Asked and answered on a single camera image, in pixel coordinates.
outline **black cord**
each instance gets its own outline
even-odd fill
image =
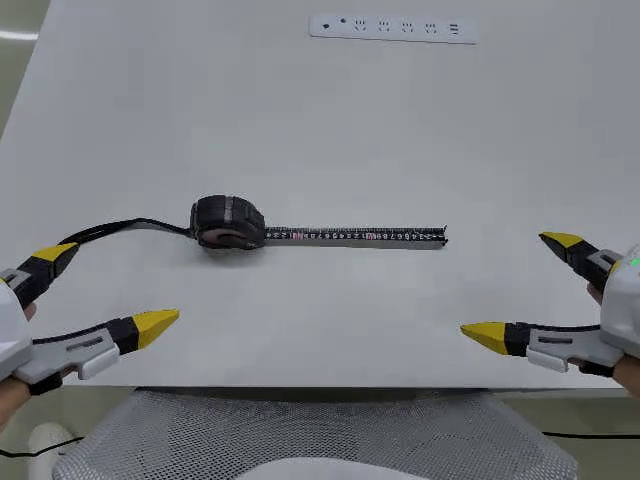
[[[172,233],[177,233],[179,235],[184,235],[187,237],[191,237],[191,231],[188,228],[177,227],[175,225],[171,225],[170,223],[161,222],[160,220],[154,220],[153,218],[132,218],[130,220],[120,220],[118,222],[111,223],[103,223],[102,225],[96,225],[95,227],[85,228],[80,232],[74,233],[73,235],[68,236],[64,240],[60,242],[60,245],[63,243],[78,243],[83,244],[87,242],[91,242],[93,240],[97,240],[102,237],[106,237],[107,235],[111,235],[113,233],[124,230],[125,228],[133,228],[140,227],[141,225],[153,225],[154,227],[159,227],[162,230],[167,230]]]
[[[558,437],[558,438],[576,438],[581,440],[640,440],[640,435],[636,434],[581,434],[581,433],[560,433],[560,432],[542,432],[543,435],[547,437]],[[79,442],[84,439],[84,437],[76,437],[71,440],[67,440],[66,442],[56,443],[55,445],[51,445],[47,448],[43,448],[42,450],[35,453],[26,453],[26,452],[7,452],[6,450],[0,449],[0,455],[7,458],[24,458],[24,457],[37,457],[38,455],[42,455],[43,453],[48,452],[49,450],[53,450],[55,448],[64,447],[65,445],[69,445],[70,443]]]
[[[542,432],[547,437],[558,438],[579,438],[582,440],[640,440],[640,435],[633,433],[620,434],[582,434],[582,433],[559,433],[559,432]]]
[[[25,453],[25,452],[13,453],[13,452],[7,452],[6,450],[0,449],[0,455],[3,456],[3,457],[7,457],[7,458],[24,458],[24,457],[32,458],[32,457],[37,457],[38,455],[42,455],[43,453],[46,453],[49,450],[53,450],[54,448],[64,447],[65,445],[69,445],[70,443],[79,442],[83,438],[84,437],[72,438],[71,440],[67,440],[66,442],[56,443],[55,445],[51,445],[51,446],[49,446],[47,448],[43,448],[42,450],[40,450],[38,452],[35,452],[35,453]]]

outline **white table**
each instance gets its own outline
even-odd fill
[[[638,241],[640,4],[624,3],[54,0],[0,144],[0,265],[104,221],[186,225],[216,193],[272,225],[446,223],[451,241],[211,258],[122,233],[81,249],[34,335],[181,309],[96,384],[613,386],[458,326],[598,320],[536,235]],[[347,7],[471,18],[480,43],[307,36]]]

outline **floor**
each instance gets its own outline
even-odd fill
[[[0,134],[29,58],[48,0],[0,0]],[[61,423],[83,435],[131,389],[64,387],[34,398],[0,434],[0,448],[24,451],[33,427]],[[541,430],[569,433],[640,433],[640,400],[618,390],[503,392],[504,401]],[[640,440],[567,440],[557,443],[579,462],[583,480],[635,479],[640,472]],[[0,458],[2,478],[25,478],[25,462]]]

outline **power strip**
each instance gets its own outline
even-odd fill
[[[467,45],[478,43],[476,25],[469,20],[399,15],[313,15],[309,18],[309,35]]]

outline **gray mesh chair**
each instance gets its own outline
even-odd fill
[[[329,457],[430,480],[576,478],[575,460],[492,395],[284,402],[138,390],[58,462],[56,480],[233,479]]]

